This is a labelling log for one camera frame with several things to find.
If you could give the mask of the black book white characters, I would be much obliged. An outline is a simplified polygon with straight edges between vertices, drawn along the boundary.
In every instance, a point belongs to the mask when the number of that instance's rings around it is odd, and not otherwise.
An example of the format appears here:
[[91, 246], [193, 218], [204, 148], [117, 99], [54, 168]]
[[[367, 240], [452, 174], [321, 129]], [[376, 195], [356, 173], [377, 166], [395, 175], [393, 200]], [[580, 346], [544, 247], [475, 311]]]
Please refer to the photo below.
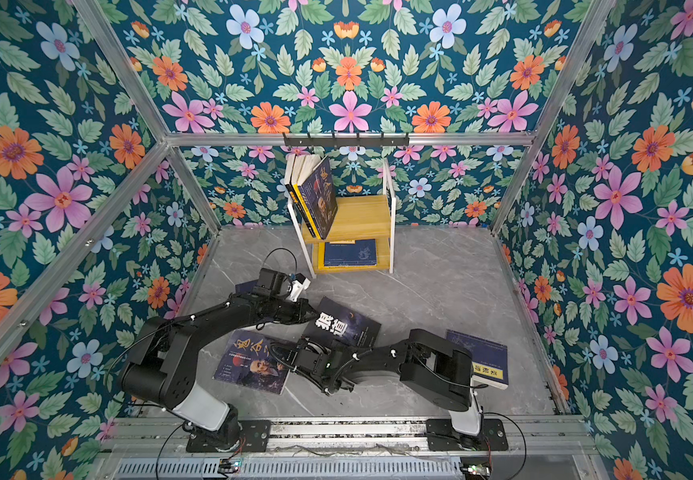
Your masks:
[[371, 348], [379, 336], [381, 324], [328, 297], [318, 304], [320, 316], [312, 320], [302, 337], [322, 347]]

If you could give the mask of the yellow cartoon cover book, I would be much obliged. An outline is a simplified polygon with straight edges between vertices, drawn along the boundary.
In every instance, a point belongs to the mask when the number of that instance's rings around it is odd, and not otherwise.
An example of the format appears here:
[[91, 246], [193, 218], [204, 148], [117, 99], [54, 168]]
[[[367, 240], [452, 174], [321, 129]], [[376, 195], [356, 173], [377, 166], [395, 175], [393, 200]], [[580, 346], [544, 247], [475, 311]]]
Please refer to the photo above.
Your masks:
[[320, 156], [316, 154], [299, 155], [294, 158], [292, 170], [290, 170], [290, 173], [292, 173], [290, 176], [290, 185], [294, 188], [294, 196], [296, 196], [296, 202], [298, 202], [298, 207], [300, 207], [300, 212], [302, 212], [302, 218], [306, 220], [310, 235], [312, 235], [314, 239], [320, 239], [320, 232], [318, 232], [316, 220], [312, 217], [312, 211], [310, 211], [310, 207], [308, 207], [308, 203], [306, 203], [306, 199], [304, 199], [304, 190], [302, 190], [302, 186], [321, 161], [322, 159], [320, 159]]

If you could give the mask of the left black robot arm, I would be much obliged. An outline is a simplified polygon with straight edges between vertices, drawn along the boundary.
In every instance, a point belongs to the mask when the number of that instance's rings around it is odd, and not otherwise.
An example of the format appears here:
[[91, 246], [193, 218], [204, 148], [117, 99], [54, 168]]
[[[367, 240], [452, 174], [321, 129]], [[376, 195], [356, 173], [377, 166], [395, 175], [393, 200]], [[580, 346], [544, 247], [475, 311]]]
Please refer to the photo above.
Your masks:
[[218, 451], [240, 445], [236, 407], [198, 385], [200, 350], [236, 330], [260, 324], [305, 324], [316, 310], [300, 297], [310, 286], [304, 274], [262, 268], [249, 292], [233, 293], [195, 314], [148, 320], [118, 376], [122, 392], [182, 419], [186, 432]]

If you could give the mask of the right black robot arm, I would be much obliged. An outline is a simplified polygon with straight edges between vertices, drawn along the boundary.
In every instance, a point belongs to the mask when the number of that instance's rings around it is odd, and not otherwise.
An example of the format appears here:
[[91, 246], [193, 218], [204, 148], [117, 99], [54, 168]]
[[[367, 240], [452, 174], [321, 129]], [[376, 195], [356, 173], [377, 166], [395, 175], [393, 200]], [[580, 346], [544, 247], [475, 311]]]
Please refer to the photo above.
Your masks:
[[452, 438], [482, 435], [485, 412], [473, 383], [471, 354], [424, 329], [387, 346], [324, 346], [304, 337], [294, 347], [270, 346], [274, 361], [302, 376], [324, 395], [352, 392], [364, 381], [393, 374], [412, 392], [450, 413]]

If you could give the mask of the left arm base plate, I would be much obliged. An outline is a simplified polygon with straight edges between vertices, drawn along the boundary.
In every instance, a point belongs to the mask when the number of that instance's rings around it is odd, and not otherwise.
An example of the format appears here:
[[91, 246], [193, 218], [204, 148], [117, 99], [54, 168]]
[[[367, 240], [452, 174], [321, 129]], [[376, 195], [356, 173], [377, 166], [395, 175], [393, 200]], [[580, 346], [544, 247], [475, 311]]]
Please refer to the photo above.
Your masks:
[[258, 453], [266, 452], [272, 422], [268, 420], [232, 420], [219, 430], [200, 427], [190, 430], [188, 453]]

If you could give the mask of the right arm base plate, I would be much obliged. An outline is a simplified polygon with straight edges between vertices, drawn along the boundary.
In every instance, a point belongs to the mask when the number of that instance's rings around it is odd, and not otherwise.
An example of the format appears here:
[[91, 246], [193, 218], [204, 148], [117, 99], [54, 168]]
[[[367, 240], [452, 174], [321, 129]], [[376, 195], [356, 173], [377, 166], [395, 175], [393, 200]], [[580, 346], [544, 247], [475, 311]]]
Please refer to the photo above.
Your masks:
[[498, 419], [486, 418], [477, 435], [458, 433], [450, 419], [428, 419], [425, 422], [430, 451], [507, 451], [509, 442], [504, 424]]

